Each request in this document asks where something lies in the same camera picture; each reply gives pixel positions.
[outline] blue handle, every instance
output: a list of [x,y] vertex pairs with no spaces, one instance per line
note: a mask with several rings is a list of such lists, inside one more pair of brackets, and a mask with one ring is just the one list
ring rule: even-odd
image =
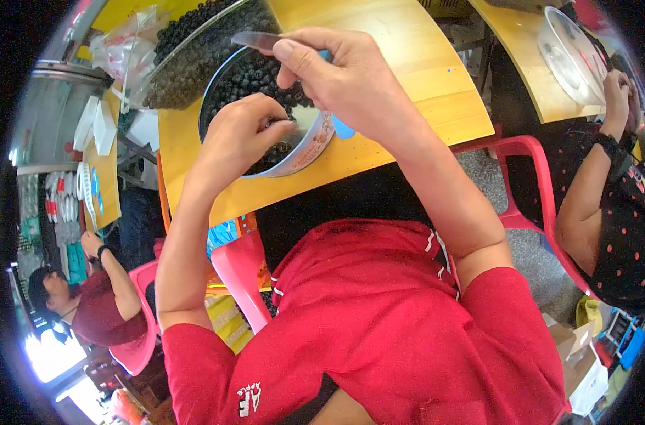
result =
[[[320,53],[322,58],[327,62],[332,62],[332,54],[329,52],[329,50],[318,50],[318,53]],[[356,134],[356,131],[354,129],[342,123],[342,121],[335,115],[332,115],[332,124],[334,124],[334,131],[337,132],[337,136],[339,136],[339,138],[342,140],[350,139]]]

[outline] wooden table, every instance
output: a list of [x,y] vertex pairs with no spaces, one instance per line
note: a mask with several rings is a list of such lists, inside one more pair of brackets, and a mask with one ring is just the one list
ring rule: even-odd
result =
[[507,50],[531,95],[541,123],[605,114],[603,106],[575,102],[559,86],[538,48],[544,14],[493,7],[485,0],[469,0]]
[[[283,30],[307,26],[364,30],[375,37],[403,88],[448,145],[494,133],[476,88],[445,35],[414,0],[271,0]],[[200,101],[184,111],[159,112],[160,150],[174,214],[183,181],[200,149]],[[239,179],[216,199],[210,225],[246,214],[394,159],[360,134],[327,149],[287,177]]]
[[[108,90],[106,91],[103,99],[110,105],[112,119],[114,124],[117,125],[120,106],[119,98],[117,98],[111,90]],[[98,199],[96,196],[92,196],[93,208],[96,210],[96,228],[93,228],[89,212],[84,208],[86,228],[89,229],[89,231],[95,232],[122,216],[122,210],[119,205],[119,189],[117,187],[116,134],[115,140],[112,142],[112,147],[110,148],[110,154],[107,156],[98,155],[96,152],[96,143],[94,140],[91,140],[84,150],[84,162],[89,163],[90,168],[96,168],[101,199],[103,200],[103,214],[101,214],[98,207]]]

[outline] red shirt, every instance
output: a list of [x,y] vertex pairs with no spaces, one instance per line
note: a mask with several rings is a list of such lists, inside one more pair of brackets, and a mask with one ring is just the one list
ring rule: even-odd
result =
[[89,276],[81,286],[80,294],[79,307],[70,326],[88,342],[102,347],[120,345],[148,331],[142,311],[130,320],[122,318],[114,302],[110,277],[105,270]]
[[276,423],[323,371],[378,424],[551,423],[563,374],[528,283],[495,268],[456,302],[438,250],[417,222],[313,229],[273,273],[278,315],[239,355],[199,326],[164,332],[178,423]]

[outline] blade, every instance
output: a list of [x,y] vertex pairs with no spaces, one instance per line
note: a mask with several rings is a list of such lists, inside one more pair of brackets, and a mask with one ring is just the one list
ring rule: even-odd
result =
[[260,33],[258,31],[242,31],[231,38],[231,43],[249,46],[252,49],[263,50],[267,53],[273,52],[273,46],[280,40],[276,34]]

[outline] pink chair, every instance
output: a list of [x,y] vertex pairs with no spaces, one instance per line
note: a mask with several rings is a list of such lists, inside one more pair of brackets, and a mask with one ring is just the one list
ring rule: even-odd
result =
[[136,293],[141,299],[143,315],[146,318],[146,322],[148,322],[148,332],[135,341],[110,347],[112,357],[132,376],[138,375],[148,365],[157,342],[157,334],[159,334],[159,325],[146,300],[146,289],[155,280],[156,273],[157,260],[134,268],[129,272],[133,286],[136,288]]
[[[462,152],[468,152],[470,150],[481,148],[495,149],[497,160],[499,161],[499,167],[502,170],[504,187],[507,191],[508,206],[507,211],[498,215],[498,217],[502,222],[504,228],[528,228],[538,233],[544,234],[547,238],[549,246],[554,251],[554,254],[556,255],[561,265],[565,268],[568,276],[573,279],[573,282],[575,282],[575,284],[582,290],[583,293],[599,301],[599,298],[597,298],[596,295],[594,295],[590,291],[587,282],[584,281],[582,274],[578,270],[578,267],[576,266],[573,259],[571,259],[566,251],[564,251],[556,242],[556,236],[554,233],[556,221],[554,190],[552,189],[552,179],[549,173],[549,166],[547,165],[547,157],[545,156],[544,150],[542,149],[542,145],[540,145],[539,141],[532,136],[515,136],[502,139],[501,127],[496,125],[495,134],[493,136],[483,137],[478,140],[455,145],[452,147],[452,150],[453,153],[460,154]],[[514,202],[514,197],[512,196],[512,191],[509,185],[509,172],[507,170],[507,163],[505,162],[505,157],[511,155],[527,155],[533,158],[535,172],[538,175],[544,232],[540,230],[539,227],[530,222],[526,217],[524,217],[516,207],[516,203]],[[450,263],[452,264],[451,269],[453,270],[455,279],[457,279],[454,272],[453,258],[450,257],[448,261],[450,261]]]
[[258,230],[243,234],[212,252],[216,274],[247,317],[254,333],[259,332],[271,315],[259,294],[257,275],[264,262],[263,243]]

